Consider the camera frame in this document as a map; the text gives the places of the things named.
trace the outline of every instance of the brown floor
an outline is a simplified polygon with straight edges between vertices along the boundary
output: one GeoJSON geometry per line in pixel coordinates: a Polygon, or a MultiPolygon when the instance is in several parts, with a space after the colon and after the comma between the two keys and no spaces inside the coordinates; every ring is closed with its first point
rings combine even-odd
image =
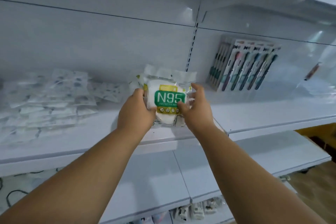
{"type": "Polygon", "coordinates": [[[336,163],[326,162],[306,174],[293,173],[290,178],[300,199],[328,224],[336,224],[336,163]]]}

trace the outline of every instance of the n95 mask package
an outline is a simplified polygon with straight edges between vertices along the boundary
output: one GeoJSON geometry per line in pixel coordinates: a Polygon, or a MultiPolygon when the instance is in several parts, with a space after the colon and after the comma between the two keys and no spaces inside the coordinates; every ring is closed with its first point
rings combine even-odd
{"type": "Polygon", "coordinates": [[[189,106],[191,82],[196,80],[196,72],[182,72],[146,65],[143,74],[143,89],[147,109],[156,108],[156,118],[168,126],[183,127],[179,101],[189,106]]]}

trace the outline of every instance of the green label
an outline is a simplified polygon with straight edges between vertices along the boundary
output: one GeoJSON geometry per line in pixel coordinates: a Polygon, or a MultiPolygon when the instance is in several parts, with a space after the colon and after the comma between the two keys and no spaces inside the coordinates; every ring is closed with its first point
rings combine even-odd
{"type": "Polygon", "coordinates": [[[155,92],[154,103],[156,106],[177,107],[179,101],[185,103],[185,98],[186,95],[182,92],[158,90],[155,92]]]}

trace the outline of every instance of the toothbrush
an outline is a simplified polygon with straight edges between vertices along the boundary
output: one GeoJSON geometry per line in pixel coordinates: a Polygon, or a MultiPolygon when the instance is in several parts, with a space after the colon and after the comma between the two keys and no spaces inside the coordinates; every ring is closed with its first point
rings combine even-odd
{"type": "Polygon", "coordinates": [[[243,82],[242,82],[242,84],[241,84],[239,90],[243,90],[243,88],[244,88],[244,86],[245,86],[247,80],[250,78],[250,75],[251,75],[251,73],[252,73],[253,66],[254,66],[254,64],[259,60],[259,58],[260,58],[260,53],[257,53],[257,54],[255,55],[255,57],[254,57],[254,61],[253,61],[252,65],[251,65],[250,69],[247,71],[246,77],[244,78],[244,80],[243,80],[243,82]]]}
{"type": "Polygon", "coordinates": [[[262,75],[260,81],[258,82],[258,85],[255,87],[256,90],[259,89],[261,83],[262,83],[263,80],[265,79],[266,74],[267,74],[268,71],[270,70],[270,67],[271,67],[272,63],[273,63],[277,58],[278,58],[278,56],[275,54],[275,55],[273,56],[273,58],[272,58],[271,64],[268,66],[267,70],[264,72],[264,74],[262,75]]]}
{"type": "Polygon", "coordinates": [[[224,90],[226,89],[226,86],[229,84],[229,81],[230,81],[230,78],[231,78],[233,69],[234,69],[234,67],[235,67],[235,63],[236,63],[237,60],[240,59],[241,56],[242,56],[242,54],[241,54],[240,52],[237,52],[237,53],[236,53],[236,56],[234,57],[234,60],[233,60],[232,65],[231,65],[231,67],[230,67],[229,73],[227,74],[227,77],[226,77],[226,79],[225,79],[225,82],[224,82],[222,91],[224,91],[224,90]]]}
{"type": "Polygon", "coordinates": [[[261,71],[263,70],[263,68],[266,65],[267,62],[267,58],[268,58],[268,54],[265,55],[264,60],[261,64],[261,66],[259,67],[259,69],[257,70],[257,72],[255,73],[252,82],[250,83],[249,87],[247,88],[247,90],[250,90],[253,86],[253,84],[255,83],[255,80],[258,78],[259,74],[261,73],[261,71]]]}
{"type": "Polygon", "coordinates": [[[237,83],[239,82],[239,80],[240,80],[240,78],[241,78],[241,76],[243,74],[243,71],[244,71],[244,65],[245,65],[246,61],[248,60],[249,56],[250,56],[250,53],[249,52],[246,53],[244,61],[243,61],[243,64],[239,68],[239,72],[237,73],[237,76],[236,76],[236,78],[235,78],[235,80],[234,80],[234,82],[232,84],[231,90],[234,90],[235,87],[236,87],[236,85],[237,85],[237,83]]]}

